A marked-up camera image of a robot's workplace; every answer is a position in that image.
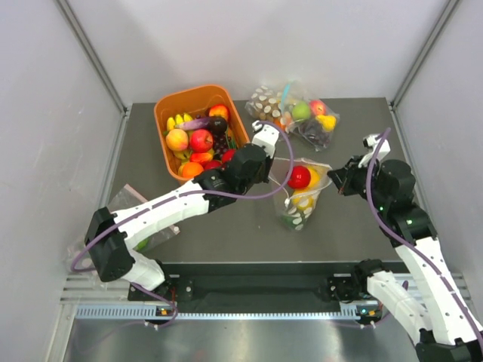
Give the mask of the orange plastic bin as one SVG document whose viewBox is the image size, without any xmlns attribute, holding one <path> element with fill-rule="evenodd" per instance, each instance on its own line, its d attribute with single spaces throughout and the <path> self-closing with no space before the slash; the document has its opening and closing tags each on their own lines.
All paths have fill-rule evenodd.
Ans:
<svg viewBox="0 0 483 362">
<path fill-rule="evenodd" d="M 203 115 L 217 104 L 223 104 L 229 110 L 229 126 L 237 146 L 243 146 L 250 141 L 242 119 L 240 118 L 235 104 L 224 88 L 216 84 L 206 84 L 190 89 L 178 91 L 162 97 L 154 107 L 155 123 L 158 129 L 163 156 L 169 174 L 180 184 L 184 184 L 187 178 L 178 175 L 178 167 L 181 160 L 167 147 L 165 142 L 166 124 L 170 116 L 188 113 L 192 117 Z"/>
</svg>

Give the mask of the polka dot zip bag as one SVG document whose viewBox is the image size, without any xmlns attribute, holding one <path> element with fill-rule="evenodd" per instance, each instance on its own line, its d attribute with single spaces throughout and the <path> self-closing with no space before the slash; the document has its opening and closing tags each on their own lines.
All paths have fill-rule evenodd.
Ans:
<svg viewBox="0 0 483 362">
<path fill-rule="evenodd" d="M 318 197 L 332 183 L 329 170 L 332 170 L 329 164 L 308 158 L 294 160 L 292 185 L 298 177 L 301 187 L 294 189 L 288 182 L 272 196 L 275 214 L 286 228 L 294 231 L 304 228 L 316 208 Z"/>
</svg>

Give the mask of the peach in bin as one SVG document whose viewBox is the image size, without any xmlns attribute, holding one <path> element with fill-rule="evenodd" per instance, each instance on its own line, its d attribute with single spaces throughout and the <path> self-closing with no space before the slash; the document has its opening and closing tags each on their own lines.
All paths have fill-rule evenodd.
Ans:
<svg viewBox="0 0 483 362">
<path fill-rule="evenodd" d="M 167 133 L 165 142 L 171 151 L 180 152 L 188 148 L 189 136 L 184 130 L 173 129 Z"/>
</svg>

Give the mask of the green fake apple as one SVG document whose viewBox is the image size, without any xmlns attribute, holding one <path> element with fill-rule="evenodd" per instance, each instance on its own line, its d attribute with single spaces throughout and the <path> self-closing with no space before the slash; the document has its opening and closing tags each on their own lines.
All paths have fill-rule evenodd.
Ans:
<svg viewBox="0 0 483 362">
<path fill-rule="evenodd" d="M 304 101 L 298 102 L 292 109 L 292 118 L 294 121 L 303 121 L 309 119 L 311 114 L 309 104 Z"/>
</svg>

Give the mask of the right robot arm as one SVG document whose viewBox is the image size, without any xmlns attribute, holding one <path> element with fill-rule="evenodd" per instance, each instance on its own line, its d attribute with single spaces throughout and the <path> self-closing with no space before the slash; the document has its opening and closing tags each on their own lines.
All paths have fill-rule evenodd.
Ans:
<svg viewBox="0 0 483 362">
<path fill-rule="evenodd" d="M 405 329 L 420 361 L 480 361 L 482 325 L 473 316 L 446 265 L 428 213 L 414 201 L 415 177 L 400 160 L 360 167 L 360 158 L 328 171 L 339 193 L 365 199 L 401 258 L 421 298 L 413 297 L 378 259 L 352 272 L 354 293 L 374 297 Z"/>
</svg>

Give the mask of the dark red fruit in bin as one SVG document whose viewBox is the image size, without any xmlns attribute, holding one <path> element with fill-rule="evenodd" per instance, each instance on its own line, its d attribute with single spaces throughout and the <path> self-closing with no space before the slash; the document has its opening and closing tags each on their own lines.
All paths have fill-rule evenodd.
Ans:
<svg viewBox="0 0 483 362">
<path fill-rule="evenodd" d="M 222 163 L 224 164 L 228 161 L 231 161 L 235 152 L 236 152 L 235 149 L 229 149 L 228 151 L 226 151 L 221 158 Z"/>
</svg>

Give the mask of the brown polka dot bag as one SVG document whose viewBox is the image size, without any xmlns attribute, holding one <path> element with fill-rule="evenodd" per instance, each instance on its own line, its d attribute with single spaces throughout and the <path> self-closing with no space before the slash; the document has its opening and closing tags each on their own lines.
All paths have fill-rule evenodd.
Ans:
<svg viewBox="0 0 483 362">
<path fill-rule="evenodd" d="M 271 87 L 260 85 L 246 102 L 245 110 L 253 119 L 277 124 L 287 133 L 281 105 L 283 96 L 285 96 L 283 90 L 274 90 Z"/>
</svg>

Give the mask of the yellow fake pear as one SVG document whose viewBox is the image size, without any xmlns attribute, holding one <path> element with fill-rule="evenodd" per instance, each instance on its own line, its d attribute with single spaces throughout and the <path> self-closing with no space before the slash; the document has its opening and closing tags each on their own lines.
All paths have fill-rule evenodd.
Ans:
<svg viewBox="0 0 483 362">
<path fill-rule="evenodd" d="M 334 115 L 317 115 L 315 119 L 321 125 L 321 128 L 325 132 L 332 132 L 337 126 L 337 117 Z"/>
</svg>

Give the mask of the fake banana bunch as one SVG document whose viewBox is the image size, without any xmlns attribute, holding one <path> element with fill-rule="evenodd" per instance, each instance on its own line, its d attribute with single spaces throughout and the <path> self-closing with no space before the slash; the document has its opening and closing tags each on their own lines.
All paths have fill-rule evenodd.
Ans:
<svg viewBox="0 0 483 362">
<path fill-rule="evenodd" d="M 193 118 L 188 113 L 176 114 L 174 117 L 169 117 L 166 121 L 166 130 L 173 130 L 177 125 L 192 121 Z"/>
</svg>

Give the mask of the red fake apple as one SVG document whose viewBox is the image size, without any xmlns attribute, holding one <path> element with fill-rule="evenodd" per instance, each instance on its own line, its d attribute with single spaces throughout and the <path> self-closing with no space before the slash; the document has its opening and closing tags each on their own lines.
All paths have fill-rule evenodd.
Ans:
<svg viewBox="0 0 483 362">
<path fill-rule="evenodd" d="M 302 165 L 294 166 L 288 180 L 288 186 L 292 189 L 304 189 L 309 186 L 311 174 L 309 169 Z"/>
</svg>

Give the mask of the red apple in bag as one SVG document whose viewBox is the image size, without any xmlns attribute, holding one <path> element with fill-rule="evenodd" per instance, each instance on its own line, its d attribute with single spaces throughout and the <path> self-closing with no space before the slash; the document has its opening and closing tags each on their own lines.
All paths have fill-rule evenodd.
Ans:
<svg viewBox="0 0 483 362">
<path fill-rule="evenodd" d="M 327 106 L 321 100 L 311 100 L 309 102 L 311 113 L 314 116 L 327 115 Z"/>
</svg>

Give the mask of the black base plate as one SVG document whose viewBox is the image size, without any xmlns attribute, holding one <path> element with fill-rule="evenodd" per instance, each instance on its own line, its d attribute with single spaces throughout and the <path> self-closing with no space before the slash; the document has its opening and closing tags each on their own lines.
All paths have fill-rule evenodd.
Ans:
<svg viewBox="0 0 483 362">
<path fill-rule="evenodd" d="M 368 299 L 354 263 L 228 263 L 162 265 L 165 280 L 154 290 L 131 284 L 131 301 L 161 297 L 184 307 L 246 307 L 286 299 L 290 303 L 353 302 Z"/>
</svg>

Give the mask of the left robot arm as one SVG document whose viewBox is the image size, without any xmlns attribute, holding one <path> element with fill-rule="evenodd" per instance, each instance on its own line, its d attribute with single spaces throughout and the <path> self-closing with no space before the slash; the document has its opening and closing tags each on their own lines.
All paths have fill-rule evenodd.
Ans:
<svg viewBox="0 0 483 362">
<path fill-rule="evenodd" d="M 247 143 L 222 166 L 201 172 L 166 195 L 114 213 L 105 207 L 96 211 L 86 248 L 100 280 L 123 279 L 155 299 L 165 298 L 170 279 L 162 264 L 138 252 L 137 245 L 177 222 L 246 199 L 253 185 L 267 182 L 273 157 L 267 147 Z"/>
</svg>

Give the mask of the orange in bin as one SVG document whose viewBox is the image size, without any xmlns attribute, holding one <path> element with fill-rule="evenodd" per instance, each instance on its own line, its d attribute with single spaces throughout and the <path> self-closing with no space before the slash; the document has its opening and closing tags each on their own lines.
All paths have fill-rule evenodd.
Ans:
<svg viewBox="0 0 483 362">
<path fill-rule="evenodd" d="M 187 162 L 182 167 L 181 176 L 183 178 L 191 179 L 198 176 L 204 170 L 204 167 L 198 162 Z"/>
</svg>

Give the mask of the fake eggplant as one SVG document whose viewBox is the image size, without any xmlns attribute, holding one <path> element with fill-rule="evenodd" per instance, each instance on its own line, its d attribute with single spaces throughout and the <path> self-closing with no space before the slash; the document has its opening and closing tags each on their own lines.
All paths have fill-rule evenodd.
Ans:
<svg viewBox="0 0 483 362">
<path fill-rule="evenodd" d="M 225 131 L 227 129 L 227 125 L 227 121 L 223 117 L 208 116 L 203 118 L 196 118 L 192 121 L 183 122 L 182 124 L 176 124 L 175 128 L 184 131 L 198 129 L 212 130 L 220 128 L 222 131 Z"/>
</svg>

